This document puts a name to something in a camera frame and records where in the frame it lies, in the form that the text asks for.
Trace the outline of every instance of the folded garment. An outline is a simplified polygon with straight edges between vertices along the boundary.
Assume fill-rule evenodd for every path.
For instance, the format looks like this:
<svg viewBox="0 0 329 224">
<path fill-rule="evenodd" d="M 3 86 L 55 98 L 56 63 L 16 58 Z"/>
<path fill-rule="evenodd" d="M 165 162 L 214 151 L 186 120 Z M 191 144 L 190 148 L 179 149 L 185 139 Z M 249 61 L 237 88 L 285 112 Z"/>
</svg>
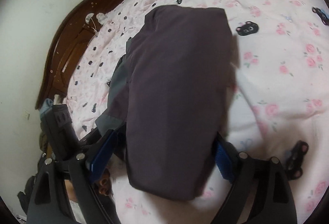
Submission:
<svg viewBox="0 0 329 224">
<path fill-rule="evenodd" d="M 172 200 L 202 192 L 225 113 L 231 38 L 223 9 L 167 5 L 145 16 L 96 121 L 102 133 L 113 119 L 126 122 L 133 187 Z"/>
</svg>

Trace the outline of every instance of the dark wood panel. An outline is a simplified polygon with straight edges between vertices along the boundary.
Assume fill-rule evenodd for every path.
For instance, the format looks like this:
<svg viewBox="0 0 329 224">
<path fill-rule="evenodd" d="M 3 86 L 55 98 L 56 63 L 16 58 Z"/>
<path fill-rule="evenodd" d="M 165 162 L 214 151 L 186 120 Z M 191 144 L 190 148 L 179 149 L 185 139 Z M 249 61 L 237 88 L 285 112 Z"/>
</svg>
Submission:
<svg viewBox="0 0 329 224">
<path fill-rule="evenodd" d="M 110 12 L 122 1 L 84 0 L 67 15 L 48 51 L 36 109 L 41 107 L 46 98 L 53 99 L 55 94 L 66 96 L 70 78 L 94 36 L 93 22 L 86 24 L 86 15 L 94 13 L 92 19 L 99 30 L 101 24 L 97 21 L 96 15 Z"/>
</svg>

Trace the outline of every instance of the bed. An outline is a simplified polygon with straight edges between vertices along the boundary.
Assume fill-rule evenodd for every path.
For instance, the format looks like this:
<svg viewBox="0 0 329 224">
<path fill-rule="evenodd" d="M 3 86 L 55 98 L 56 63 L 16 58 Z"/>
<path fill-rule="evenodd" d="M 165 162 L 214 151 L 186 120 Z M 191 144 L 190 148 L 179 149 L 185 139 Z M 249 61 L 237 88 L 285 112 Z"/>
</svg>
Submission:
<svg viewBox="0 0 329 224">
<path fill-rule="evenodd" d="M 64 103 L 78 138 L 96 127 L 96 118 L 106 109 L 108 84 L 125 53 L 125 43 L 139 32 L 148 12 L 161 5 L 224 8 L 234 35 L 235 53 L 231 84 L 227 86 L 227 140 L 254 158 L 277 156 L 282 162 L 297 140 L 309 144 L 304 174 L 290 182 L 298 223 L 304 223 L 329 185 L 329 137 L 325 135 L 329 117 L 329 27 L 316 10 L 328 14 L 326 2 L 124 0 L 100 20 L 103 26 L 98 36 L 90 41 L 70 77 Z M 242 36 L 246 23 L 257 24 L 258 32 Z M 111 160 L 110 170 L 113 199 L 122 224 L 210 223 L 230 187 L 214 169 L 201 197 L 186 203 L 172 202 L 132 188 L 120 160 Z"/>
</svg>

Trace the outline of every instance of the blue gripper pad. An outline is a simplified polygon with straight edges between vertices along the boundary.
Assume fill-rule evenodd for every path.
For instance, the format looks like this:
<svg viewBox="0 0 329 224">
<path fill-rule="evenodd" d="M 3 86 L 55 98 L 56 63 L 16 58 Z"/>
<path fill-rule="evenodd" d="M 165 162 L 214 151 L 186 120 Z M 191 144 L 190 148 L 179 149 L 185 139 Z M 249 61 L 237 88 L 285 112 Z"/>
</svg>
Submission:
<svg viewBox="0 0 329 224">
<path fill-rule="evenodd" d="M 218 143 L 217 146 L 215 162 L 219 168 L 220 173 L 222 174 L 222 177 L 225 180 L 228 180 L 230 183 L 233 183 L 235 179 L 233 174 L 233 164 L 230 157 L 220 143 Z"/>
</svg>

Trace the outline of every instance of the silver screw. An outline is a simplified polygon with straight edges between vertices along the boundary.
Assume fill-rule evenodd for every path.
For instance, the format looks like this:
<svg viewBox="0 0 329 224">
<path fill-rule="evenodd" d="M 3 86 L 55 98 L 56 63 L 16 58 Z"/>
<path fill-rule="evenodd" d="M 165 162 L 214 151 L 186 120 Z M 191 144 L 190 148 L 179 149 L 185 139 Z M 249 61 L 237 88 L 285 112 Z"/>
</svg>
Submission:
<svg viewBox="0 0 329 224">
<path fill-rule="evenodd" d="M 52 161 L 53 161 L 53 160 L 52 160 L 51 158 L 47 158 L 47 159 L 44 161 L 44 163 L 45 163 L 46 165 L 50 165 Z"/>
<path fill-rule="evenodd" d="M 83 153 L 77 154 L 77 159 L 78 160 L 82 160 L 82 159 L 84 159 L 84 157 L 85 157 L 85 154 L 83 154 Z"/>
<path fill-rule="evenodd" d="M 247 159 L 248 158 L 248 154 L 245 152 L 239 152 L 239 157 L 242 159 Z"/>
<path fill-rule="evenodd" d="M 274 164 L 278 164 L 278 163 L 280 162 L 276 157 L 272 157 L 272 158 L 271 158 L 271 161 L 272 161 Z"/>
</svg>

